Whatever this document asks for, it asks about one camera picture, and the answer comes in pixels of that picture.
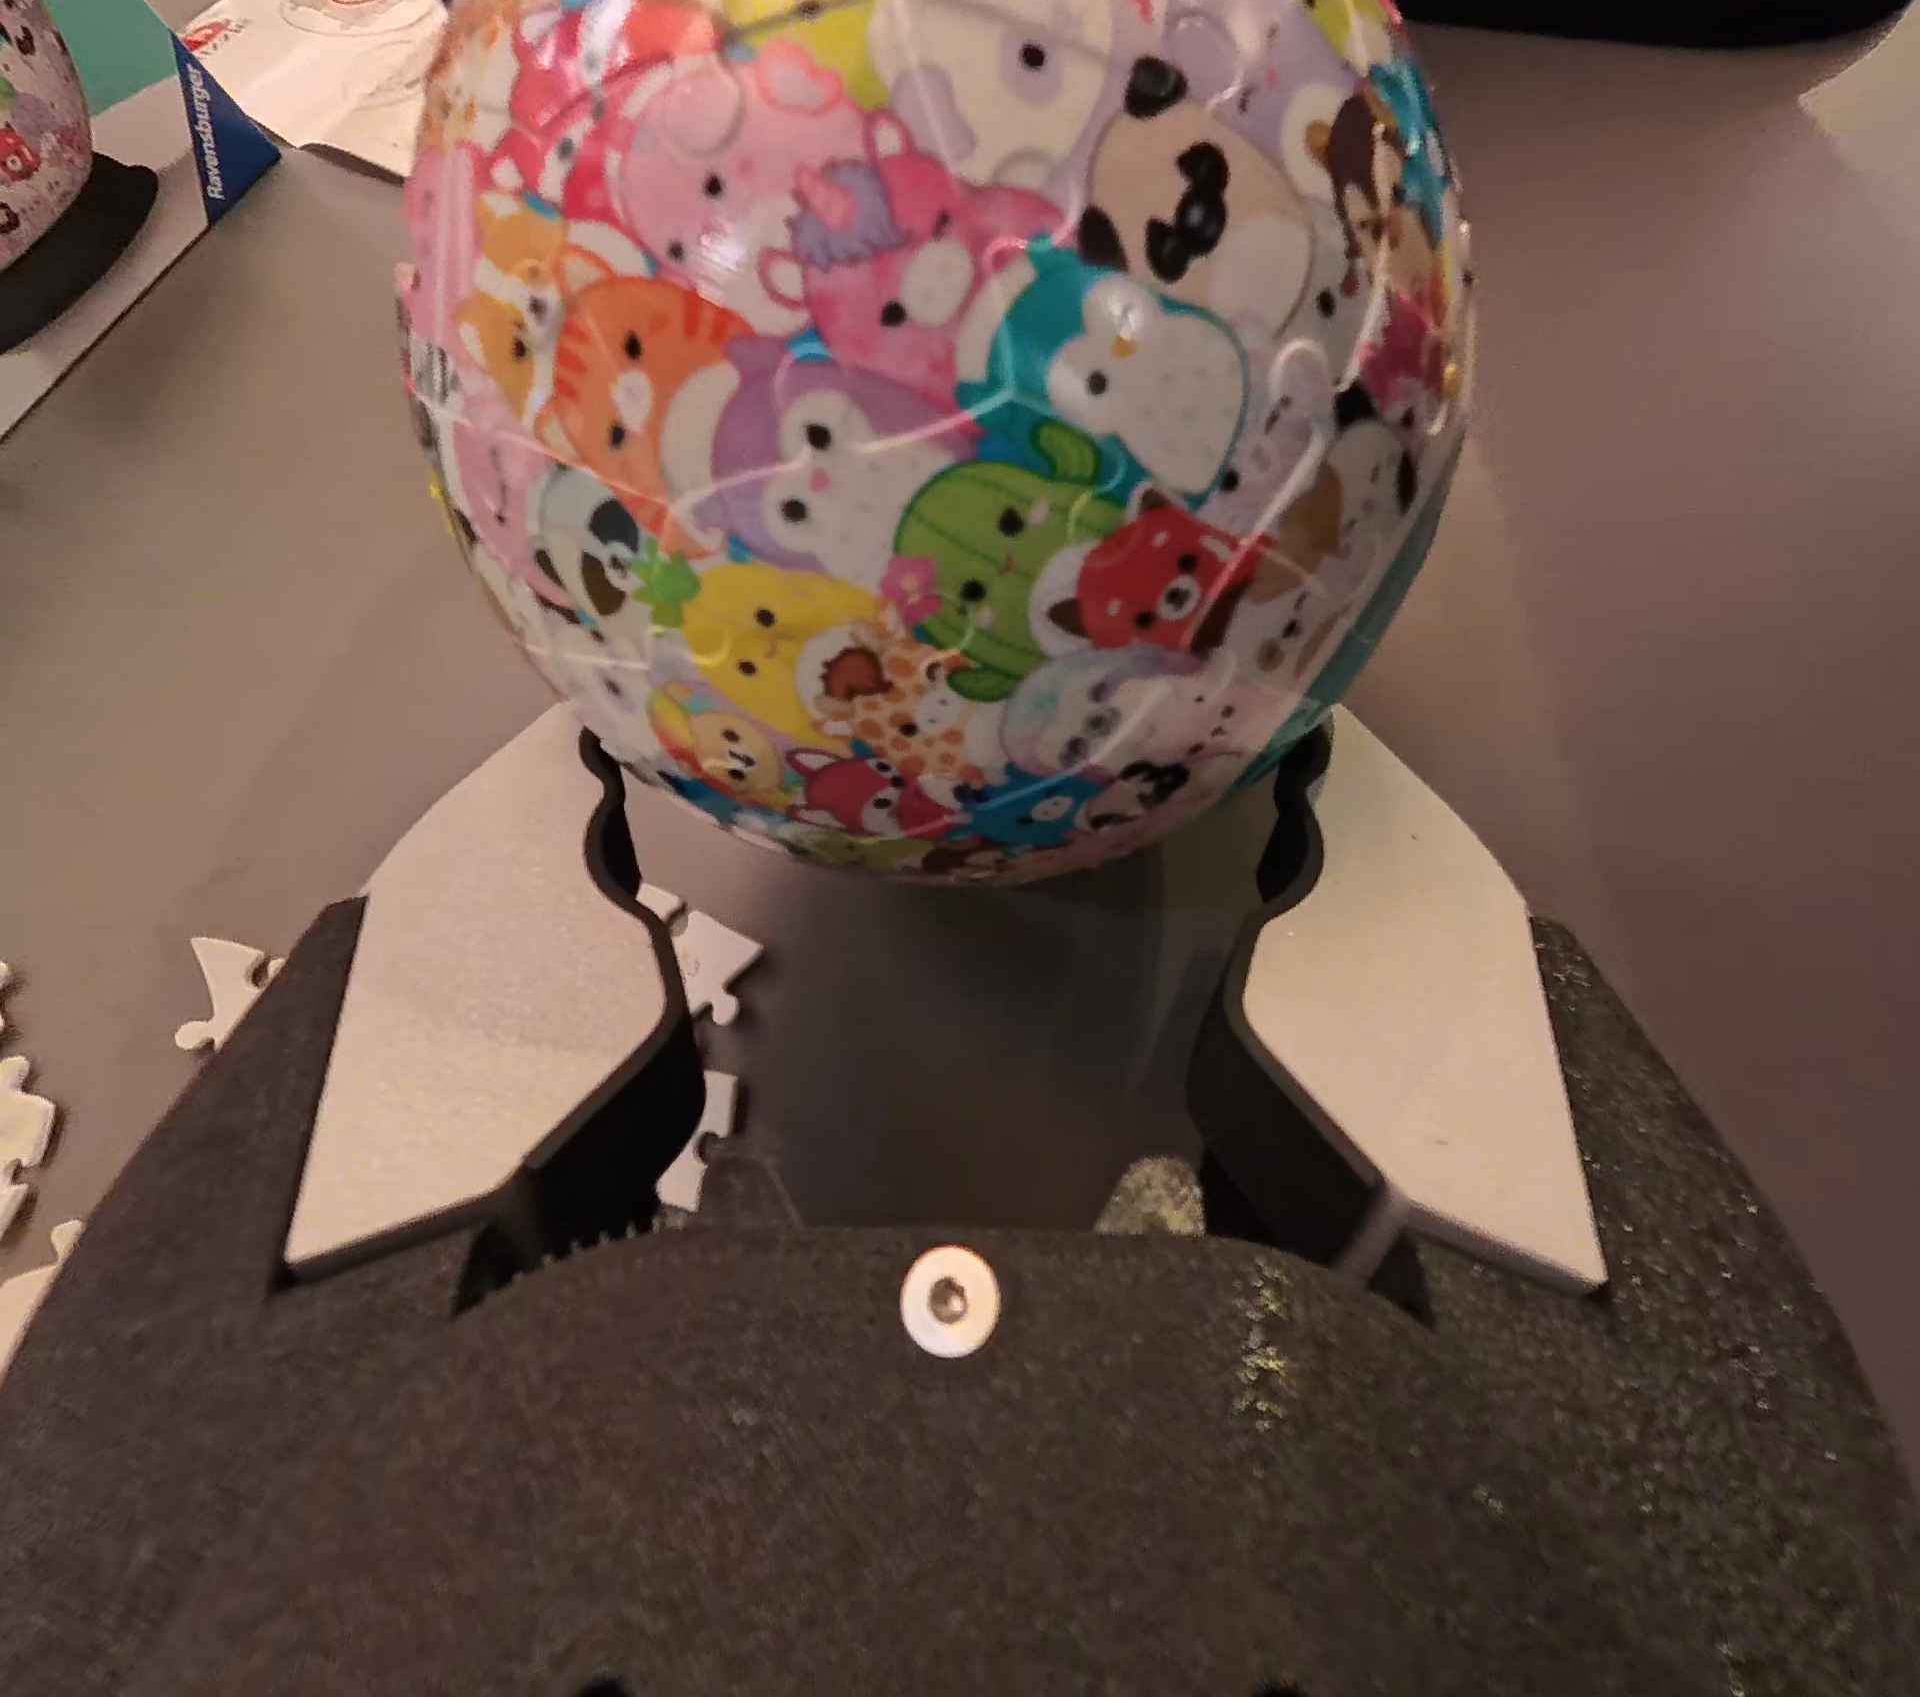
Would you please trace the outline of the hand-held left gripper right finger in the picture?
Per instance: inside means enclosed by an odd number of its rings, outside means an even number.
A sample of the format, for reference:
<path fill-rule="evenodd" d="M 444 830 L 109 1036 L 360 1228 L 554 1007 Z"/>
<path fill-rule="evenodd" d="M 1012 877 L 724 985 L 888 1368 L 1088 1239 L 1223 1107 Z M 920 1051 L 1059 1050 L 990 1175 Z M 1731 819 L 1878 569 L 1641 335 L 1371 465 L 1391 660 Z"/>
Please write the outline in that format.
<path fill-rule="evenodd" d="M 1609 1268 L 1533 916 L 1445 799 L 1338 709 L 1274 779 L 1262 906 L 1189 1065 L 1203 1178 L 1357 1288 L 1440 1243 L 1564 1294 Z"/>

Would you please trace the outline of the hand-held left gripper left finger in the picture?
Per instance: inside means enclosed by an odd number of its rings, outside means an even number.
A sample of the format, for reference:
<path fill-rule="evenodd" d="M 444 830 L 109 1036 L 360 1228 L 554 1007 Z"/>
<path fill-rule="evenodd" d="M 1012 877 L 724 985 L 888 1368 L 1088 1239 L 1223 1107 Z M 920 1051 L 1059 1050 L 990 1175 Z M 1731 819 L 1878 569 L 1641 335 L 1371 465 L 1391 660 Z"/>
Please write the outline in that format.
<path fill-rule="evenodd" d="M 702 1078 L 666 926 L 609 874 L 619 763 L 565 706 L 382 858 L 284 1266 L 317 1283 L 478 1231 L 517 1268 L 626 1231 Z"/>

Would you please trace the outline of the group of puzzle pieces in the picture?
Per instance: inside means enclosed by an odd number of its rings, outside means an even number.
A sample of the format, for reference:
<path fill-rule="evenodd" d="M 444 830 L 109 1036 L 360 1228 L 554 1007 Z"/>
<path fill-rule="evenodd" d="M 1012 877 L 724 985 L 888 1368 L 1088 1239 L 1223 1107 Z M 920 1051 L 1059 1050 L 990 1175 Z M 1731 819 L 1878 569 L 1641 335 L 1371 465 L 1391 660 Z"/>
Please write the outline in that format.
<path fill-rule="evenodd" d="M 736 994 L 737 982 L 761 962 L 763 943 L 754 943 L 707 911 L 692 909 L 685 897 L 663 887 L 644 885 L 637 896 L 670 926 L 690 1012 L 707 1012 L 709 1024 L 717 1029 L 736 1023 L 742 1009 Z M 253 1009 L 253 1002 L 277 979 L 285 960 L 250 943 L 228 943 L 228 938 L 195 936 L 190 948 L 206 982 L 207 1009 L 199 1019 L 179 1024 L 175 1041 L 190 1058 L 207 1058 L 207 1053 L 224 1050 L 224 1041 Z M 709 1177 L 709 1151 L 737 1128 L 737 1109 L 742 1109 L 737 1078 L 714 1067 L 703 1077 L 702 1121 L 693 1138 L 685 1145 L 658 1183 L 659 1202 L 666 1212 L 659 1221 L 661 1224 L 692 1219 L 702 1202 L 705 1177 Z M 55 1224 L 48 1231 L 50 1260 L 4 1280 L 4 1371 L 11 1370 L 28 1331 L 38 1321 L 38 1309 L 46 1302 L 84 1231 L 87 1224 L 82 1217 Z"/>

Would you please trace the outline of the colourful puzzle ball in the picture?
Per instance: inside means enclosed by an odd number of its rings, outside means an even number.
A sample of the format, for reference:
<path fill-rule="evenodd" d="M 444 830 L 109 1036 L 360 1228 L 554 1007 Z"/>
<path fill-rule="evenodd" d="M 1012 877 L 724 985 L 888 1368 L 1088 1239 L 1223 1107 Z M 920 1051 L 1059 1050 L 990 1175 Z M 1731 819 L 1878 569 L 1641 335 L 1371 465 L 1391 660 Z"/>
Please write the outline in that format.
<path fill-rule="evenodd" d="M 400 274 L 468 569 L 637 779 L 1098 868 L 1274 772 L 1474 379 L 1391 0 L 451 0 Z"/>

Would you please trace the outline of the colourful cardboard puzzle box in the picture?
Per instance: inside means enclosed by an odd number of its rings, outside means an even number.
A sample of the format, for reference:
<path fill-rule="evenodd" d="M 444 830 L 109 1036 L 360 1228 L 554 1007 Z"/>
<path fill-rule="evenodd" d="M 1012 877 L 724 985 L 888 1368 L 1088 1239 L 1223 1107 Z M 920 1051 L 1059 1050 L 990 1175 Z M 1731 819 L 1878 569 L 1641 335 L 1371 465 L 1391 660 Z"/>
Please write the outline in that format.
<path fill-rule="evenodd" d="M 146 0 L 2 0 L 2 428 L 278 161 Z"/>

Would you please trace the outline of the folded paper leaflet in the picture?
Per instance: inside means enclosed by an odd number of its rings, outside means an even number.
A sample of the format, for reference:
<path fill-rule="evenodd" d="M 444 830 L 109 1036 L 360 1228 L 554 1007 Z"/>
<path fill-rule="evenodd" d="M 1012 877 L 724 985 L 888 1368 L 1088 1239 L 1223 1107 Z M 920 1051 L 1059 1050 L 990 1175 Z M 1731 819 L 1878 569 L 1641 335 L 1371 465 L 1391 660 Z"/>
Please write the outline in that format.
<path fill-rule="evenodd" d="M 282 144 L 405 181 L 444 25 L 443 0 L 219 0 L 182 40 Z"/>

